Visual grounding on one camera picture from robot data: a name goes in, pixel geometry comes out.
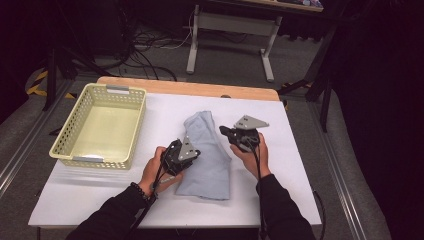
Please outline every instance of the blue fabric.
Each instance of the blue fabric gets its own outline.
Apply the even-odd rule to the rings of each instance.
[[[230,162],[215,131],[210,111],[197,112],[184,122],[186,134],[200,156],[185,170],[177,195],[213,200],[230,199]]]

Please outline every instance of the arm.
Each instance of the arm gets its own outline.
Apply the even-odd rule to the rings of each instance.
[[[152,194],[150,184],[155,180],[163,151],[165,151],[164,147],[156,149],[155,156],[146,164],[143,176],[138,183],[147,197]],[[177,175],[175,179],[160,185],[157,192],[164,191],[181,179],[182,174]],[[82,222],[66,239],[124,239],[134,224],[136,215],[146,207],[146,201],[139,191],[135,187],[129,186],[116,197],[108,199],[98,211]]]
[[[235,145],[231,145],[230,148],[243,161],[246,169],[258,179],[258,185],[260,183],[261,202],[269,237],[271,239],[315,239],[311,225],[303,218],[296,203],[290,198],[289,192],[271,173],[268,167],[268,147],[261,133],[259,133],[259,140],[260,144],[256,153],[260,158],[260,178],[254,154],[244,153]]]

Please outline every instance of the black wristband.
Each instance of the black wristband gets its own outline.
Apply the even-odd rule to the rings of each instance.
[[[146,204],[149,205],[149,197],[146,195],[146,193],[144,193],[143,189],[141,189],[141,187],[135,182],[132,182],[130,186],[135,188]]]

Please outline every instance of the yellow plastic basket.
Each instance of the yellow plastic basket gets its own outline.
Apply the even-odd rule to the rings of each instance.
[[[145,110],[144,89],[87,84],[50,156],[67,166],[129,169]]]

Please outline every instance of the black long sleeve shirt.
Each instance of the black long sleeve shirt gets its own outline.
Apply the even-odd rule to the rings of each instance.
[[[309,222],[274,175],[261,179],[262,203],[270,239],[315,239]],[[107,200],[87,220],[72,231],[67,240],[124,239],[146,203],[133,187]]]

